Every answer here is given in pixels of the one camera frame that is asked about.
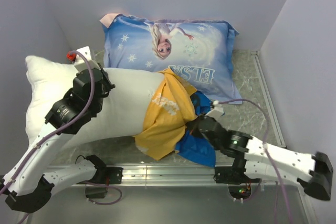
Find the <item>Mickey blue yellow pillowcase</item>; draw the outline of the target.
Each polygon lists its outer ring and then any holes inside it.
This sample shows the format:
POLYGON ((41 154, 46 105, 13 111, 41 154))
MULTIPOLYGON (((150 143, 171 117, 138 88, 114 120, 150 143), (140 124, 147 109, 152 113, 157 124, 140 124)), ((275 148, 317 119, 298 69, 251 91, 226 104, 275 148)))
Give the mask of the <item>Mickey blue yellow pillowcase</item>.
POLYGON ((216 153, 202 136, 194 136, 187 123, 212 108, 211 100, 170 68, 161 71, 163 81, 152 95, 136 147, 161 160, 172 152, 207 167, 215 167, 216 153))

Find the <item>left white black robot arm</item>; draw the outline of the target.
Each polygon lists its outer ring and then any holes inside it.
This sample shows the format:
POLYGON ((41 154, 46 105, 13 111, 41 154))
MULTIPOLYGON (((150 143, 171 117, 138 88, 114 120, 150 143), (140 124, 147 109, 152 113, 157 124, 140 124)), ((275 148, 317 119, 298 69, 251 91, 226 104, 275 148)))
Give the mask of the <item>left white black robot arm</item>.
POLYGON ((1 178, 1 194, 6 195, 11 210, 34 213, 53 195, 77 183, 107 186, 107 166, 95 155, 65 169, 46 171, 60 149, 102 111, 104 98, 115 88, 99 64, 84 67, 72 85, 47 113, 40 133, 20 161, 1 178))

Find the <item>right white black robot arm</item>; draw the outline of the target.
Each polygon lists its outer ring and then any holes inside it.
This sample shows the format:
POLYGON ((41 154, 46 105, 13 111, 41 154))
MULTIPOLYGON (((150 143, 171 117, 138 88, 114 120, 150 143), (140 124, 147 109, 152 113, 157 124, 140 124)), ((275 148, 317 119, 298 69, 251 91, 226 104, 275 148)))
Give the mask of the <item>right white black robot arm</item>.
POLYGON ((215 150, 233 158, 231 166, 215 167, 216 183, 240 185, 263 180, 300 185, 312 198, 331 199, 334 169, 327 154, 300 153, 264 143, 247 133, 227 130, 210 116, 199 116, 186 126, 193 136, 202 136, 215 150))

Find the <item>Elsa light blue pillow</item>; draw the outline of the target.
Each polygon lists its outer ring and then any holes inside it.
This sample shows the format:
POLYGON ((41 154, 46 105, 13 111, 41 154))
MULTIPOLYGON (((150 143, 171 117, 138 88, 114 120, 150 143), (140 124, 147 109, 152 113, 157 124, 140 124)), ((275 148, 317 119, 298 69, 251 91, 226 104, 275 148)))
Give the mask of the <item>Elsa light blue pillow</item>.
POLYGON ((233 81, 238 31, 224 20, 162 19, 107 14, 104 65, 158 72, 169 68, 211 100, 241 104, 233 81))

